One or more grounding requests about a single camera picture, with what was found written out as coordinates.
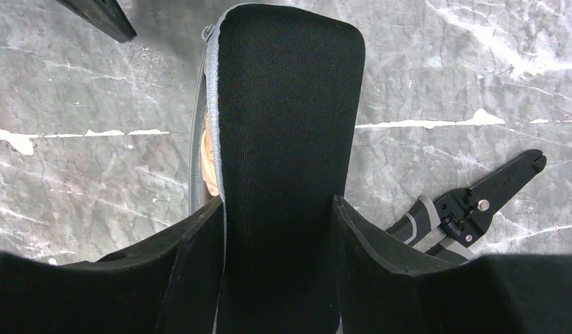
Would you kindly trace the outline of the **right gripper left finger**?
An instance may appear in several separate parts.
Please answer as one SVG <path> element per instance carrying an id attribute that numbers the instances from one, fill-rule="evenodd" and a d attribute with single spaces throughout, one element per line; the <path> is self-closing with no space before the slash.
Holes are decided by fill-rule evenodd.
<path id="1" fill-rule="evenodd" d="M 212 333 L 222 270 L 218 198 L 96 262 L 0 252 L 0 333 Z"/>

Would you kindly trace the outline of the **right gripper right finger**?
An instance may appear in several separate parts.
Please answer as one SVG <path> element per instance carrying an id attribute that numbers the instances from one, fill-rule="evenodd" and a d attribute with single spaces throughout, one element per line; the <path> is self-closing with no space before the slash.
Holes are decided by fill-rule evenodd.
<path id="1" fill-rule="evenodd" d="M 332 206 L 345 333 L 572 333 L 572 255 L 485 255 L 452 264 Z"/>

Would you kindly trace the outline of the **beige umbrella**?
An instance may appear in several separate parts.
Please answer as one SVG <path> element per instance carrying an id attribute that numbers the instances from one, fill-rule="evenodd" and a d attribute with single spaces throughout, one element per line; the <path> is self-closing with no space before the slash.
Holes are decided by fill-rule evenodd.
<path id="1" fill-rule="evenodd" d="M 208 112 L 205 112 L 203 125 L 204 129 L 200 141 L 200 169 L 207 191 L 214 197 L 219 195 L 219 188 L 216 181 L 214 150 Z"/>

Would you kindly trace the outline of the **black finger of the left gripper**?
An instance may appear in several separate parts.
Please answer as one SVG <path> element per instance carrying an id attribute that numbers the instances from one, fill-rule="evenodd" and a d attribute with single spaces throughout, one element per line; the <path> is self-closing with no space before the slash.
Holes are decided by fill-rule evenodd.
<path id="1" fill-rule="evenodd" d="M 137 33 L 116 0 L 57 0 L 117 42 L 129 42 Z"/>

